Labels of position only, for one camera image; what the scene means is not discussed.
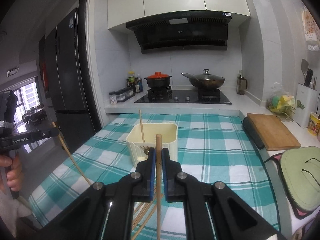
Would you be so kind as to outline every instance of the plastic bag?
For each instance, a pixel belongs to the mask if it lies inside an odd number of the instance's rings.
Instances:
[[[284,91],[282,85],[276,82],[271,88],[271,94],[267,101],[267,108],[275,114],[290,116],[295,108],[294,96]]]
[[[304,34],[308,50],[318,51],[320,50],[320,31],[319,27],[313,19],[312,15],[307,8],[303,8],[302,22],[304,27]]]

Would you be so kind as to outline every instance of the red pot lid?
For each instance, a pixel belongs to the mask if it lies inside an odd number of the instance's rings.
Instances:
[[[162,77],[168,77],[169,75],[163,74],[161,72],[155,72],[154,75],[148,76],[147,78],[162,78]]]

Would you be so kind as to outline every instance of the refrigerator handle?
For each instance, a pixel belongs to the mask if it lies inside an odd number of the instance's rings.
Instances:
[[[60,36],[58,36],[58,54],[60,55]]]

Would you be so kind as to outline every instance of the green plastic lid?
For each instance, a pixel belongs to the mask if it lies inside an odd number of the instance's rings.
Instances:
[[[320,206],[320,149],[310,146],[286,150],[280,165],[297,206],[308,212]]]

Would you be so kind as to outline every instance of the white countertop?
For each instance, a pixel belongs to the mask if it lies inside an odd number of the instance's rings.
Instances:
[[[173,90],[181,90],[181,87],[172,87]],[[220,104],[179,104],[179,103],[152,103],[152,104],[135,104],[134,102],[144,96],[147,91],[135,95],[124,103],[117,103],[111,105],[109,102],[105,103],[106,113],[138,113],[141,109],[145,114],[221,114],[229,116],[239,116],[241,121],[247,113],[254,114],[272,114],[265,107],[257,105],[246,95],[238,95],[235,88],[221,87],[220,90],[230,100],[232,105]],[[316,136],[311,135],[307,128],[301,128],[295,122],[283,122],[283,124],[290,130],[290,132],[300,142],[301,147],[316,146],[320,148],[320,142]],[[284,151],[267,151],[265,148],[259,150],[263,161],[270,156],[282,153]],[[281,233],[287,238],[291,236],[297,229],[305,225],[308,221],[314,218],[319,212],[320,207],[315,210],[310,216],[299,220],[295,217],[292,207],[287,199],[282,182],[278,175],[278,169],[273,161],[265,163],[268,171],[278,205]]]

